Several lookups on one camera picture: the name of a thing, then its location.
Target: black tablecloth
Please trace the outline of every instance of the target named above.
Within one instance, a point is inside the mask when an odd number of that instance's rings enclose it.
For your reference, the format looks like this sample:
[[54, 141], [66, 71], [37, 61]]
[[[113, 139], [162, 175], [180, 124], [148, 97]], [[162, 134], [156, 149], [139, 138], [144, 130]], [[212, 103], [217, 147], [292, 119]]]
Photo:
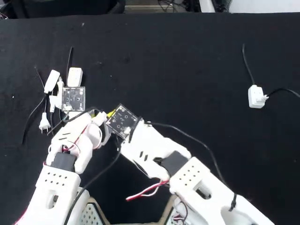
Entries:
[[[300, 101], [272, 96], [261, 109], [248, 106], [251, 85], [241, 47], [255, 82], [266, 93], [277, 87], [300, 91], [300, 14], [156, 14], [71, 16], [0, 21], [1, 224], [26, 209], [51, 137], [35, 114], [26, 142], [23, 128], [43, 96], [34, 70], [45, 81], [51, 69], [66, 79], [83, 69], [86, 106], [110, 111], [118, 103], [146, 120], [175, 125], [215, 152], [230, 188], [277, 224], [298, 220]], [[158, 128], [216, 174], [199, 144]], [[114, 143], [94, 152], [85, 184], [110, 163]], [[125, 198], [153, 184], [124, 157], [89, 188], [111, 223], [158, 221], [170, 196], [166, 188], [149, 198]]]

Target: circuit board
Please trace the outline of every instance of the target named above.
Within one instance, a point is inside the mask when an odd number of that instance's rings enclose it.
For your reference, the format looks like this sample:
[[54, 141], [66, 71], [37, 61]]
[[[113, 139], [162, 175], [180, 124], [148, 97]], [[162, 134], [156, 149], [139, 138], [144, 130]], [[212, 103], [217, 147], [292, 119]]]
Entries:
[[62, 111], [82, 112], [85, 110], [85, 87], [62, 89]]
[[137, 119], [132, 112], [120, 104], [106, 124], [115, 134], [124, 140], [136, 125]]

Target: red and white wire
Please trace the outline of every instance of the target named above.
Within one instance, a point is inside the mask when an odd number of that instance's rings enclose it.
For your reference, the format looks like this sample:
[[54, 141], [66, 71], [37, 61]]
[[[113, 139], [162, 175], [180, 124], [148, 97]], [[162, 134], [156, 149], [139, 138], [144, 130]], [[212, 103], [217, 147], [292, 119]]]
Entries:
[[[153, 184], [153, 185], [151, 185], [150, 187], [148, 187], [148, 188], [144, 189], [143, 191], [141, 191], [140, 193], [137, 193], [137, 194], [135, 194], [135, 195], [132, 195], [132, 196], [127, 197], [127, 198], [126, 198], [126, 201], [129, 202], [129, 201], [134, 200], [134, 199], [136, 199], [136, 198], [153, 196], [153, 195], [156, 194], [156, 192], [158, 191], [158, 188], [159, 188], [160, 186], [162, 186], [162, 185], [164, 185], [164, 184], [166, 184], [166, 183], [168, 183], [168, 182], [169, 182], [169, 181], [166, 180], [166, 181], [160, 181], [160, 182], [157, 183], [157, 184]], [[153, 193], [148, 194], [148, 195], [145, 194], [146, 192], [151, 191], [151, 190], [153, 190], [153, 189], [155, 189], [155, 191], [154, 191]]]

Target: power plug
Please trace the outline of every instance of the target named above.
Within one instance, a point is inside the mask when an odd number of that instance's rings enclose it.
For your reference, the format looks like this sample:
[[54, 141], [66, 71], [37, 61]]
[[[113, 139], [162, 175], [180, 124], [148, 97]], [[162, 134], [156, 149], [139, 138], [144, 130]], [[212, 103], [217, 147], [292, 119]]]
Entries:
[[42, 113], [42, 119], [39, 123], [39, 126], [38, 128], [43, 132], [43, 130], [46, 130], [48, 131], [48, 129], [51, 127], [48, 119], [47, 119], [47, 113], [43, 112]]
[[269, 97], [263, 94], [263, 89], [255, 84], [248, 89], [248, 99], [250, 108], [261, 109], [264, 107]]

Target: black cable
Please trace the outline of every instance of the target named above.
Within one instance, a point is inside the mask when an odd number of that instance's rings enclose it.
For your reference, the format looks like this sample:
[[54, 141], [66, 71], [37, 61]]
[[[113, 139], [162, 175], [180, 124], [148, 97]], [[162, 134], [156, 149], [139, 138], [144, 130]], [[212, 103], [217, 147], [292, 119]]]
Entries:
[[71, 122], [73, 120], [75, 120], [76, 118], [80, 117], [81, 115], [85, 114], [85, 113], [88, 113], [92, 110], [97, 110], [98, 112], [102, 112], [102, 110], [99, 110], [97, 107], [90, 107], [86, 110], [84, 110], [83, 112], [79, 113], [78, 115], [76, 115], [75, 117], [69, 119], [69, 120], [66, 120], [66, 119], [62, 119], [65, 123], [68, 123], [68, 122]]
[[47, 111], [47, 95], [46, 95], [46, 100], [45, 100], [45, 109], [44, 109], [44, 112]]
[[[39, 80], [40, 80], [40, 82], [41, 82], [41, 84], [43, 86], [43, 90], [44, 90], [45, 89], [45, 85], [44, 85], [44, 82], [42, 80], [41, 75], [38, 72], [38, 68], [35, 66], [34, 69], [35, 69], [35, 71], [37, 73], [37, 77], [39, 78]], [[29, 116], [28, 116], [28, 118], [26, 120], [26, 123], [25, 123], [24, 131], [23, 131], [22, 144], [24, 144], [24, 141], [25, 141], [25, 136], [26, 136], [26, 132], [27, 132], [27, 129], [28, 129], [29, 120], [32, 117], [32, 115], [34, 114], [34, 112], [40, 107], [40, 105], [43, 103], [44, 100], [46, 100], [46, 103], [45, 103], [45, 108], [46, 108], [47, 107], [47, 95], [44, 95], [43, 98], [42, 98], [42, 100], [39, 102], [39, 104], [29, 114]]]
[[71, 58], [73, 56], [73, 47], [70, 48], [70, 52], [69, 52], [69, 58], [67, 60], [67, 74], [66, 74], [66, 85], [68, 82], [68, 74], [69, 74], [69, 69], [70, 69], [70, 63], [72, 63]]
[[67, 217], [66, 217], [66, 220], [65, 220], [65, 223], [64, 225], [67, 225], [69, 219], [70, 219], [70, 216], [71, 216], [71, 213], [72, 213], [72, 210], [73, 208], [75, 207], [76, 205], [76, 202], [78, 201], [78, 199], [80, 198], [80, 196], [82, 195], [82, 193], [86, 190], [86, 188], [91, 185], [95, 180], [97, 180], [103, 173], [105, 173], [106, 171], [108, 171], [118, 160], [120, 154], [121, 154], [121, 143], [119, 142], [118, 140], [118, 137], [117, 138], [117, 142], [118, 142], [118, 148], [119, 148], [119, 152], [116, 156], [116, 158], [106, 167], [104, 168], [102, 171], [100, 171], [93, 179], [91, 179], [82, 189], [81, 191], [78, 193], [78, 195], [76, 196], [76, 198], [74, 199], [70, 209], [69, 209], [69, 212], [67, 214]]
[[50, 125], [51, 125], [51, 129], [53, 128], [53, 113], [50, 113]]
[[200, 140], [194, 138], [193, 136], [191, 136], [191, 135], [185, 133], [184, 131], [182, 131], [182, 130], [180, 130], [179, 128], [174, 127], [174, 126], [172, 126], [172, 125], [163, 124], [163, 123], [155, 123], [155, 122], [145, 122], [145, 124], [155, 125], [155, 126], [161, 126], [161, 127], [165, 127], [165, 128], [172, 128], [172, 129], [177, 130], [178, 132], [182, 133], [184, 136], [186, 136], [186, 137], [188, 137], [188, 138], [190, 138], [190, 139], [192, 139], [192, 140], [194, 140], [194, 141], [200, 143], [200, 144], [201, 144], [203, 147], [205, 147], [206, 150], [209, 152], [209, 154], [210, 154], [210, 156], [211, 156], [211, 158], [212, 158], [212, 161], [213, 161], [213, 163], [214, 163], [214, 165], [215, 165], [215, 168], [216, 168], [216, 170], [217, 170], [217, 173], [218, 173], [218, 176], [219, 176], [220, 180], [221, 180], [226, 186], [228, 186], [228, 185], [226, 184], [226, 182], [225, 182], [225, 180], [224, 180], [222, 174], [221, 174], [221, 171], [220, 171], [219, 166], [218, 166], [218, 164], [217, 164], [217, 160], [216, 160], [216, 158], [215, 158], [214, 153], [212, 152], [212, 150], [210, 150], [210, 148], [209, 148], [205, 143], [203, 143], [202, 141], [200, 141]]
[[29, 120], [30, 118], [32, 117], [32, 115], [34, 114], [34, 112], [40, 107], [40, 105], [44, 102], [46, 98], [46, 95], [44, 95], [44, 97], [42, 98], [42, 100], [39, 102], [39, 104], [31, 111], [31, 113], [29, 114], [27, 120], [26, 120], [26, 123], [25, 123], [25, 127], [24, 127], [24, 131], [23, 131], [23, 137], [22, 137], [22, 144], [24, 143], [25, 141], [25, 136], [26, 136], [26, 131], [27, 131], [27, 128], [28, 128], [28, 123], [29, 123]]
[[185, 221], [186, 221], [186, 219], [187, 219], [187, 217], [188, 217], [188, 207], [187, 207], [187, 205], [183, 202], [183, 201], [181, 201], [181, 203], [184, 205], [184, 207], [186, 208], [186, 216], [184, 217], [184, 219], [183, 219], [183, 221], [182, 221], [182, 224], [184, 224], [185, 223]]
[[63, 121], [64, 121], [64, 119], [67, 117], [69, 115], [69, 112], [66, 114], [66, 116], [61, 120], [61, 121], [59, 121], [58, 122], [58, 124], [56, 124], [55, 125], [55, 127], [53, 127], [48, 133], [47, 133], [47, 136], [49, 136], [49, 134], [51, 134], [52, 133], [52, 131], [54, 131]]
[[275, 93], [279, 92], [279, 91], [288, 91], [292, 94], [294, 94], [296, 97], [300, 98], [300, 94], [298, 94], [297, 92], [287, 89], [287, 88], [277, 88], [275, 90], [273, 90], [270, 94], [268, 94], [267, 96], [270, 97], [271, 95], [274, 95]]
[[184, 201], [182, 200], [182, 198], [181, 198], [177, 193], [175, 193], [175, 195], [180, 199], [179, 204], [182, 203], [182, 204], [184, 205], [184, 207], [186, 208], [186, 216], [184, 217], [184, 219], [183, 219], [183, 221], [182, 221], [182, 224], [184, 225], [184, 223], [185, 223], [185, 221], [186, 221], [186, 219], [187, 219], [187, 217], [188, 217], [188, 207], [187, 207], [187, 205], [184, 203]]
[[250, 76], [251, 82], [252, 82], [252, 84], [254, 85], [254, 84], [255, 84], [254, 78], [253, 78], [253, 76], [252, 76], [250, 67], [249, 67], [248, 62], [247, 62], [246, 54], [245, 54], [245, 44], [243, 44], [243, 47], [242, 47], [242, 53], [243, 53], [243, 60], [244, 60], [245, 66], [246, 66], [246, 68], [247, 68], [247, 71], [248, 71], [248, 74], [249, 74], [249, 76]]
[[39, 74], [39, 72], [38, 72], [38, 68], [35, 66], [34, 69], [36, 70], [37, 76], [38, 76], [39, 80], [42, 83], [43, 89], [45, 89], [45, 85], [44, 85], [44, 82], [42, 80], [41, 74]]

